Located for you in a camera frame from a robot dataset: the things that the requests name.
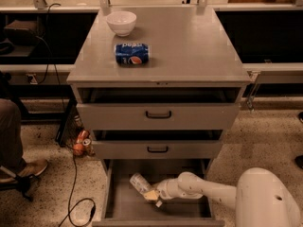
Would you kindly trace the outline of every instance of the open drawer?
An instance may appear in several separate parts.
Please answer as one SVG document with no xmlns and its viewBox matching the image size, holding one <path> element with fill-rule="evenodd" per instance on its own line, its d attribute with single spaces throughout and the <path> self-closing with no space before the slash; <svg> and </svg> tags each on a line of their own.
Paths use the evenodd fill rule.
<svg viewBox="0 0 303 227">
<path fill-rule="evenodd" d="M 176 178 L 184 171 L 204 177 L 207 160 L 112 160 L 108 168 L 106 199 L 100 222 L 93 226 L 224 226 L 212 217 L 206 197 L 162 201 L 158 208 L 130 184 L 136 172 L 150 184 Z"/>
</svg>

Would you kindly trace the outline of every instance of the electrical cord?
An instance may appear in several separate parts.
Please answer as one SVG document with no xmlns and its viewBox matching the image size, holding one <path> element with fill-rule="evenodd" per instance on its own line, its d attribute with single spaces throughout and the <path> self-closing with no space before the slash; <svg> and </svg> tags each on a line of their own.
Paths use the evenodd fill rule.
<svg viewBox="0 0 303 227">
<path fill-rule="evenodd" d="M 76 204 L 75 204 L 72 208 L 70 208 L 70 202 L 71 202 L 71 200 L 72 200 L 73 192 L 74 192 L 75 185 L 76 185 L 77 175 L 78 175 L 78 173 L 77 173 L 77 164 L 76 164 L 75 156 L 73 156 L 73 162 L 74 162 L 74 166 L 75 166 L 75 177 L 74 177 L 74 182 L 73 182 L 72 190 L 71 190 L 71 193 L 70 193 L 70 196 L 69 196 L 69 200 L 68 200 L 68 208 L 67 208 L 67 209 L 68 209 L 68 213 L 67 213 L 67 215 L 65 216 L 65 218 L 61 221 L 61 223 L 58 225 L 58 227 L 61 227 L 62 224 L 65 222 L 65 220 L 66 220 L 67 218 L 69 218 L 70 223 L 71 223 L 73 226 L 75 226 L 75 227 L 86 227 L 86 226 L 88 226 L 88 225 L 90 224 L 90 222 L 92 221 L 92 219 L 93 219 L 93 217 L 94 217 L 94 215 L 95 215 L 95 212 L 96 212 L 96 203 L 95 203 L 94 200 L 91 199 L 91 198 L 84 198 L 84 199 L 82 199 L 82 200 L 80 200 L 80 201 L 77 201 Z M 90 213 L 90 217 L 89 217 L 88 221 L 87 221 L 85 224 L 83 224 L 83 225 L 77 225 L 77 224 L 75 224 L 75 223 L 73 222 L 72 218 L 70 217 L 70 214 L 71 214 L 71 212 L 78 206 L 78 204 L 80 204 L 80 203 L 83 202 L 83 201 L 90 201 L 90 202 L 92 202 L 92 203 L 93 203 L 93 207 L 92 207 L 92 209 L 91 209 L 91 213 Z"/>
<path fill-rule="evenodd" d="M 48 7 L 48 11 L 47 11 L 47 15 L 46 15 L 46 31 L 48 32 L 48 36 L 50 35 L 49 24 L 48 24 L 48 15 L 49 15 L 51 7 L 53 7 L 55 5 L 60 6 L 61 4 L 56 4 L 55 3 L 55 4 L 50 5 Z M 47 43 L 47 41 L 44 38 L 39 37 L 39 36 L 37 36 L 37 38 L 45 44 L 45 46 L 46 46 L 46 48 L 48 50 L 48 63 L 47 63 L 47 67 L 45 69 L 45 74 L 44 74 L 43 79 L 38 82 L 38 84 L 41 84 L 46 79 L 46 76 L 47 76 L 47 73 L 48 73 L 49 62 L 50 62 L 50 59 L 53 58 L 53 54 L 52 54 L 51 48 L 50 48 L 49 44 Z M 61 85 L 56 63 L 54 63 L 54 67 L 55 67 L 55 73 L 56 73 L 56 77 L 57 77 L 57 80 L 58 80 L 58 84 Z M 62 97 L 62 104 L 63 104 L 63 109 L 65 110 L 65 106 L 64 106 L 64 102 L 63 102 L 63 97 Z M 72 196 L 73 196 L 73 193 L 74 193 L 74 189 L 75 189 L 75 185 L 76 185 L 76 181 L 77 181 L 77 175 L 78 175 L 77 164 L 76 164 L 76 159 L 75 159 L 74 155 L 73 155 L 73 163 L 74 163 L 74 166 L 75 166 L 75 177 L 74 177 L 74 182 L 73 182 L 72 190 L 71 190 L 71 193 L 70 193 L 70 196 L 69 196 L 69 200 L 68 200 L 68 208 L 67 208 L 68 212 L 67 212 L 67 215 L 65 216 L 65 218 L 62 220 L 62 222 L 59 224 L 58 227 L 62 226 L 62 224 L 65 222 L 65 220 L 67 218 L 69 218 L 70 223 L 73 226 L 75 226 L 75 227 L 86 227 L 86 226 L 88 226 L 90 224 L 90 222 L 92 221 L 92 219 L 93 219 L 93 217 L 95 215 L 95 212 L 96 212 L 96 203 L 91 198 L 84 198 L 84 199 L 82 199 L 80 201 L 77 201 L 76 204 L 71 208 L 71 200 L 72 200 Z M 92 202 L 93 203 L 93 207 L 91 209 L 91 213 L 90 213 L 90 217 L 89 217 L 88 221 L 85 224 L 83 224 L 83 225 L 77 225 L 77 224 L 75 224 L 73 222 L 70 214 L 83 201 L 90 201 L 90 202 Z"/>
</svg>

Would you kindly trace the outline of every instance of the drawer front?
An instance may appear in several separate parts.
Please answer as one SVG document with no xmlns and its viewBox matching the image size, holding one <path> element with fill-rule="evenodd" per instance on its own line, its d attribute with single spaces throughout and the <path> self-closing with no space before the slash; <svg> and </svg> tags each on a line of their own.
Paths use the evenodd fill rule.
<svg viewBox="0 0 303 227">
<path fill-rule="evenodd" d="M 93 141 L 99 159 L 194 159 L 216 158 L 222 141 Z"/>
<path fill-rule="evenodd" d="M 78 104 L 77 109 L 90 130 L 225 130 L 233 125 L 239 106 Z"/>
</svg>

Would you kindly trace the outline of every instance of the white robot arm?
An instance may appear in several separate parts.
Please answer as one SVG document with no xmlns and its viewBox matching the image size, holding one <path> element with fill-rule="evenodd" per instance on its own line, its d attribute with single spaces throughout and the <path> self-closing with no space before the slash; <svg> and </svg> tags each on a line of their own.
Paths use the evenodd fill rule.
<svg viewBox="0 0 303 227">
<path fill-rule="evenodd" d="M 137 176 L 132 176 L 132 185 L 146 200 L 156 201 L 157 206 L 161 205 L 161 200 L 199 199 L 205 195 L 235 209 L 237 227 L 300 226 L 301 211 L 293 196 L 275 174 L 262 168 L 245 171 L 237 187 L 209 182 L 190 172 L 183 172 L 176 179 L 167 179 L 154 186 L 150 186 L 142 176 L 141 179 Z"/>
</svg>

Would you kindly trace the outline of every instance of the gray drawer cabinet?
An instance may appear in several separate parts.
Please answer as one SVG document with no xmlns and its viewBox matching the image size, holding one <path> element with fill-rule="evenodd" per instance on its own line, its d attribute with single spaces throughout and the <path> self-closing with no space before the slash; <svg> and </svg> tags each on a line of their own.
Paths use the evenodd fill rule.
<svg viewBox="0 0 303 227">
<path fill-rule="evenodd" d="M 102 219 L 94 226 L 223 226 L 213 218 L 206 197 L 164 201 L 157 208 L 129 183 L 135 172 L 151 183 L 185 170 L 203 178 L 219 154 L 244 87 L 181 85 L 116 87 L 114 92 L 102 83 L 74 87 L 76 95 L 86 95 L 78 98 L 77 109 L 108 177 Z M 219 96 L 209 97 L 212 93 Z"/>
<path fill-rule="evenodd" d="M 116 9 L 137 15 L 128 37 L 106 24 Z M 149 62 L 118 65 L 114 45 L 135 42 L 151 46 Z M 93 226 L 224 226 L 207 197 L 158 208 L 130 184 L 135 172 L 151 184 L 183 171 L 204 178 L 237 117 L 250 79 L 212 8 L 102 8 L 67 81 L 107 173 Z"/>
</svg>

